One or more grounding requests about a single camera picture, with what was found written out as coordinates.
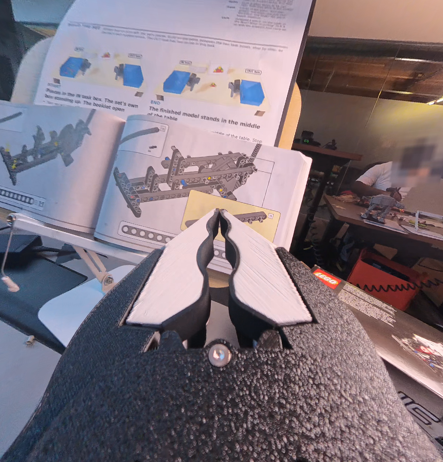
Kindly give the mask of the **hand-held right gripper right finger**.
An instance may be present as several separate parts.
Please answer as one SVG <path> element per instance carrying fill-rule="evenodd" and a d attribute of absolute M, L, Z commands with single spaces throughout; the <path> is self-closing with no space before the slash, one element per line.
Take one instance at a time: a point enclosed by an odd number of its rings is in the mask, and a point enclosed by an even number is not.
<path fill-rule="evenodd" d="M 276 247 L 228 211 L 220 210 L 226 257 L 232 266 L 228 312 L 241 347 L 255 347 L 264 332 L 287 344 L 283 327 L 313 322 Z"/>

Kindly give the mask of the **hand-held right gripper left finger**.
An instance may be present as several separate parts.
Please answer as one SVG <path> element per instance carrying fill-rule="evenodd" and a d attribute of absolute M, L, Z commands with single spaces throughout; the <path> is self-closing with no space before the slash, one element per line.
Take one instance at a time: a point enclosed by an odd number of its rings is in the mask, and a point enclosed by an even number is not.
<path fill-rule="evenodd" d="M 206 343 L 211 298 L 207 266 L 214 257 L 219 209 L 172 239 L 131 306 L 126 324 L 175 331 L 189 348 Z"/>

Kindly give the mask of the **brown standing desk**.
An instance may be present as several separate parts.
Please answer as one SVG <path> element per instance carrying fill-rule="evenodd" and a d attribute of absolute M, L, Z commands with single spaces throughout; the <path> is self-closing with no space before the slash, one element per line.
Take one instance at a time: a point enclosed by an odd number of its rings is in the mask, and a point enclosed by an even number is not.
<path fill-rule="evenodd" d="M 307 144 L 302 143 L 293 143 L 292 150 L 300 151 L 302 153 L 315 153 L 315 154 L 322 154 L 327 156 L 334 156 L 340 159 L 347 159 L 353 161 L 360 161 L 362 159 L 361 154 L 357 153 L 346 153 L 340 150 L 332 150 L 323 147 L 316 147 L 316 146 L 309 146 Z"/>

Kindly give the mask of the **toy truck picture box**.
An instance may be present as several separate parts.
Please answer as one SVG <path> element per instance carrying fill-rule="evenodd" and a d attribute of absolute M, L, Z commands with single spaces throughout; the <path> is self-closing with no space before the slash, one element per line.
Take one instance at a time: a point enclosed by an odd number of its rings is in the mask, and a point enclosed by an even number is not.
<path fill-rule="evenodd" d="M 362 324 L 404 407 L 443 458 L 443 333 L 318 266 L 311 271 Z"/>

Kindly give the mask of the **grey toy walker model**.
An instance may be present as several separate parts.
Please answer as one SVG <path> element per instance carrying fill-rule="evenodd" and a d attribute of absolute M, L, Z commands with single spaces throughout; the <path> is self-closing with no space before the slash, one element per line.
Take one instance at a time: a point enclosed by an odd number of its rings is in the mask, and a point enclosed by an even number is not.
<path fill-rule="evenodd" d="M 404 209 L 404 205 L 392 195 L 375 195 L 370 199 L 369 207 L 361 214 L 361 218 L 384 225 L 386 215 L 393 207 Z"/>

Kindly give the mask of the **red plastic crate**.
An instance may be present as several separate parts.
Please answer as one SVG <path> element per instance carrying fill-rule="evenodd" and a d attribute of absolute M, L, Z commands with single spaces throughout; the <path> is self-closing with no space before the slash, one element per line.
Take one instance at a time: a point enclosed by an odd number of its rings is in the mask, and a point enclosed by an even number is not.
<path fill-rule="evenodd" d="M 406 311 L 427 274 L 418 273 L 369 250 L 362 250 L 347 282 L 395 308 Z"/>

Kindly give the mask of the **brown wooden table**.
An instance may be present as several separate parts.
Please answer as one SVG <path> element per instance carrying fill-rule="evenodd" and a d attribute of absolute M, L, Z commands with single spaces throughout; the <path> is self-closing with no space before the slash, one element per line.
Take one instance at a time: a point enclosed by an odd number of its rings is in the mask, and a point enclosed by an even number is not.
<path fill-rule="evenodd" d="M 412 256 L 443 260 L 443 241 L 413 233 L 402 234 L 396 230 L 367 224 L 360 218 L 362 207 L 341 202 L 328 195 L 324 195 L 323 200 L 330 212 L 330 220 L 322 236 L 323 244 L 329 244 L 342 225 L 347 223 L 353 227 L 352 234 L 365 242 L 381 244 Z"/>

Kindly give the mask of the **white printed instruction sheet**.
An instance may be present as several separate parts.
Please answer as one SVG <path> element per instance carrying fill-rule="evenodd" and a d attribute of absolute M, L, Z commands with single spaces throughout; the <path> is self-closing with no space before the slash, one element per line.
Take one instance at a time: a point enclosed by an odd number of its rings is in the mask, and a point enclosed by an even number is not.
<path fill-rule="evenodd" d="M 279 146 L 311 0 L 75 1 L 34 102 Z"/>

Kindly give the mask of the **open instruction booklet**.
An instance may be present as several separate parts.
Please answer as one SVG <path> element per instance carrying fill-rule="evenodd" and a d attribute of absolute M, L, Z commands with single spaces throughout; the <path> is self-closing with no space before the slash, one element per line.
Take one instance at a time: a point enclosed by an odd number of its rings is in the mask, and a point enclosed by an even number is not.
<path fill-rule="evenodd" d="M 0 203 L 151 252 L 213 209 L 290 248 L 311 159 L 167 118 L 0 100 Z"/>

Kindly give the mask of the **clear plastic stand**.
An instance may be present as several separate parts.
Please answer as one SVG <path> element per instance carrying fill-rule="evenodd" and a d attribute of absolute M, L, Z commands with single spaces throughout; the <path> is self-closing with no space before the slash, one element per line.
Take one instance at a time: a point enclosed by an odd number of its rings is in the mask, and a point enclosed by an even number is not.
<path fill-rule="evenodd" d="M 443 216 L 417 210 L 415 213 L 414 230 L 417 234 L 443 239 Z"/>

